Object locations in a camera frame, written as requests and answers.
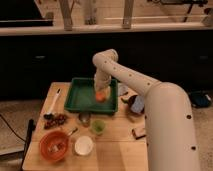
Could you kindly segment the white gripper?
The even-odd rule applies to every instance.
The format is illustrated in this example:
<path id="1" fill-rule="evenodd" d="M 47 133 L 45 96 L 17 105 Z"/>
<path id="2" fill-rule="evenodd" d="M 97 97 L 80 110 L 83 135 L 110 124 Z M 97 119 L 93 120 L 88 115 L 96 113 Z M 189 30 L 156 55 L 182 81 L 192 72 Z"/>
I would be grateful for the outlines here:
<path id="1" fill-rule="evenodd" d="M 110 79 L 102 80 L 95 78 L 94 79 L 95 94 L 97 92 L 104 93 L 106 95 L 106 99 L 108 99 L 110 96 L 110 86 L 109 86 L 110 82 L 111 82 Z"/>

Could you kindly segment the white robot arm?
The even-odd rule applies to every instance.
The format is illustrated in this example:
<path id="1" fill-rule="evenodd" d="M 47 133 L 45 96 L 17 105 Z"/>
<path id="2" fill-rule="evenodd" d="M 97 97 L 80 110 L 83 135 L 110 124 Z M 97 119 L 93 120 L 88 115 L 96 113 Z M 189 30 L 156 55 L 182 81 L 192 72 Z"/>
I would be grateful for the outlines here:
<path id="1" fill-rule="evenodd" d="M 162 82 L 117 63 L 114 49 L 96 53 L 95 90 L 118 79 L 145 101 L 149 171 L 201 171 L 192 107 L 180 86 Z"/>

